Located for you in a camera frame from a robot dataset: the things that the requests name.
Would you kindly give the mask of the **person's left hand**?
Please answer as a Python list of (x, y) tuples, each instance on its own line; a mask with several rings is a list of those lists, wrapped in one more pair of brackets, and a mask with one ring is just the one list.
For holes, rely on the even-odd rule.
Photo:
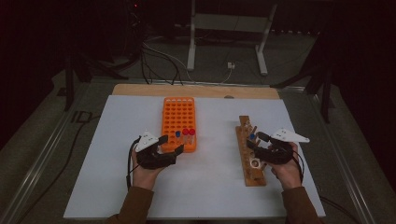
[(141, 167), (140, 164), (137, 162), (135, 150), (133, 150), (132, 152), (132, 162), (133, 162), (132, 185), (134, 187), (139, 187), (141, 189), (153, 190), (157, 176), (163, 170), (163, 168), (150, 170)]

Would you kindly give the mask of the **dark equipment with red light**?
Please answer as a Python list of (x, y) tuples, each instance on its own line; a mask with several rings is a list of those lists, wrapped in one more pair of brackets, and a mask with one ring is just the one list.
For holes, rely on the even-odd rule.
[(126, 13), (125, 43), (123, 52), (134, 63), (141, 54), (145, 39), (144, 0), (123, 0)]

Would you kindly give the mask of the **person's right hand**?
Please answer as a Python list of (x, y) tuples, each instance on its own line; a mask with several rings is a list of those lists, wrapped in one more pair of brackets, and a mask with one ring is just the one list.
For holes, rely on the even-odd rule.
[(293, 150), (293, 158), (285, 164), (270, 164), (272, 173), (279, 180), (283, 190), (299, 188), (302, 185), (298, 147), (290, 143)]

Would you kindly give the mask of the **wooden tube rack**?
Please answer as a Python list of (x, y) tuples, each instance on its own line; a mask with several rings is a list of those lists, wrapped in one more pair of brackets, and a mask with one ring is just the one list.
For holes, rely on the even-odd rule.
[[(245, 185), (247, 187), (265, 186), (266, 179), (263, 173), (265, 164), (256, 158), (254, 152), (247, 147), (247, 140), (250, 140), (249, 136), (252, 133), (255, 134), (255, 139), (250, 141), (259, 144), (256, 136), (257, 127), (253, 126), (251, 122), (249, 126), (245, 126), (247, 120), (250, 122), (249, 116), (240, 116), (240, 124), (235, 127)], [(252, 128), (251, 132), (247, 132), (247, 127)]]

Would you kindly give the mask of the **white table sheet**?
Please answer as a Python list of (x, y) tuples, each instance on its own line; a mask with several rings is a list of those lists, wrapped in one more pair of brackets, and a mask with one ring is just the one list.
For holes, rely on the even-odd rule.
[[(266, 170), (264, 187), (245, 184), (236, 127), (242, 115), (272, 134), (293, 128), (281, 100), (198, 98), (197, 148), (177, 157), (157, 178), (151, 219), (283, 217), (279, 181)], [(111, 95), (82, 164), (64, 217), (107, 218), (120, 211), (132, 142), (143, 132), (160, 135), (163, 98)]]

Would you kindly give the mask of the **orange plastic tube rack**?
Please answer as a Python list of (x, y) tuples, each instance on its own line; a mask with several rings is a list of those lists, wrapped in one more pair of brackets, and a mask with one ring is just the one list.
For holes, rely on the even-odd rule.
[[(163, 152), (174, 151), (178, 146), (183, 145), (184, 151), (191, 153), (196, 149), (197, 127), (195, 120), (195, 101), (193, 97), (165, 97), (163, 99), (163, 122), (162, 135), (168, 135), (168, 142), (161, 145)], [(194, 144), (183, 144), (183, 129), (195, 129)], [(177, 145), (175, 132), (181, 131), (181, 144)]]

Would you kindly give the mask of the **metal floor rail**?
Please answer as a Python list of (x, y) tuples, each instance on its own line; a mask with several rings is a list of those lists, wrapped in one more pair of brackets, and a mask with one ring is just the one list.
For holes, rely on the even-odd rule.
[(88, 84), (81, 84), (77, 88), (75, 101), (71, 104), (70, 109), (68, 111), (64, 111), (63, 109), (61, 110), (61, 113), (56, 120), (56, 125), (51, 129), (50, 135), (46, 139), (45, 144), (31, 159), (29, 169), (24, 173), (24, 177), (21, 179), (20, 184), (15, 188), (14, 194), (4, 211), (0, 213), (0, 224), (15, 224), (17, 222), (23, 207), (35, 188), (37, 181), (45, 170), (51, 154), (60, 142), (76, 106), (84, 97), (88, 88)]
[(347, 191), (350, 195), (351, 201), (354, 203), (355, 209), (359, 215), (361, 224), (376, 224), (374, 217), (367, 206), (367, 203), (361, 193), (361, 188), (359, 187), (352, 171), (350, 170), (347, 160), (342, 152), (342, 149), (335, 138), (330, 126), (324, 121), (324, 118), (320, 113), (320, 101), (316, 95), (308, 95), (308, 100), (315, 111), (315, 115), (319, 120), (322, 129), (325, 132), (326, 137), (330, 141), (330, 149), (332, 150), (335, 161), (340, 171), (340, 174), (346, 184)]

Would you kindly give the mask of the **grey metal stand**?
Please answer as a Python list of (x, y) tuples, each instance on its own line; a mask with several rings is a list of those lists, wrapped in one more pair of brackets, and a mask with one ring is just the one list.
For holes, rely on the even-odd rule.
[(196, 11), (196, 0), (191, 0), (190, 46), (187, 60), (187, 70), (193, 71), (195, 66), (195, 32), (197, 29), (211, 31), (236, 31), (261, 33), (262, 40), (255, 46), (257, 63), (262, 76), (268, 75), (268, 68), (264, 59), (264, 47), (271, 31), (277, 3), (271, 4), (266, 17), (251, 17), (240, 15), (208, 14)]

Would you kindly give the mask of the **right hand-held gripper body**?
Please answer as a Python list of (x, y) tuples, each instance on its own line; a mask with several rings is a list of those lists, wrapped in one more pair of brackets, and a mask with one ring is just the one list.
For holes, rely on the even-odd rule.
[(260, 147), (253, 151), (255, 157), (261, 161), (272, 164), (285, 164), (293, 158), (293, 150), (290, 145), (293, 143), (309, 143), (310, 139), (299, 135), (295, 132), (281, 128), (275, 133), (269, 135), (271, 137), (269, 143), (271, 147)]

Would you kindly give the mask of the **black tripod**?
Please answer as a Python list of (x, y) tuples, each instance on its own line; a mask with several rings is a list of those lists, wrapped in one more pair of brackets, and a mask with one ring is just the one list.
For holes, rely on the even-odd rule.
[(319, 90), (322, 90), (320, 114), (324, 121), (329, 123), (332, 68), (333, 63), (321, 47), (313, 47), (308, 54), (302, 69), (297, 75), (282, 82), (272, 84), (271, 88), (284, 89), (305, 77), (310, 77), (308, 83), (304, 87), (304, 92), (306, 94), (317, 94)]
[(88, 56), (85, 53), (66, 53), (64, 57), (64, 71), (65, 71), (65, 97), (66, 103), (64, 110), (68, 111), (71, 108), (71, 105), (75, 101), (75, 82), (74, 76), (77, 76), (80, 82), (91, 82), (93, 75), (89, 69), (89, 67), (93, 67), (95, 69), (100, 70), (105, 75), (113, 77), (115, 79), (125, 80), (126, 77), (117, 74), (115, 71), (110, 68), (102, 65), (92, 57)]

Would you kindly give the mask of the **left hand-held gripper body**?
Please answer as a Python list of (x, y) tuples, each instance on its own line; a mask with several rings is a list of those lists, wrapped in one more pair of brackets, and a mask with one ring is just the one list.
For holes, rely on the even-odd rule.
[(175, 164), (177, 161), (175, 152), (159, 152), (161, 146), (158, 144), (159, 138), (148, 131), (144, 131), (134, 148), (137, 162), (145, 169), (155, 170)]

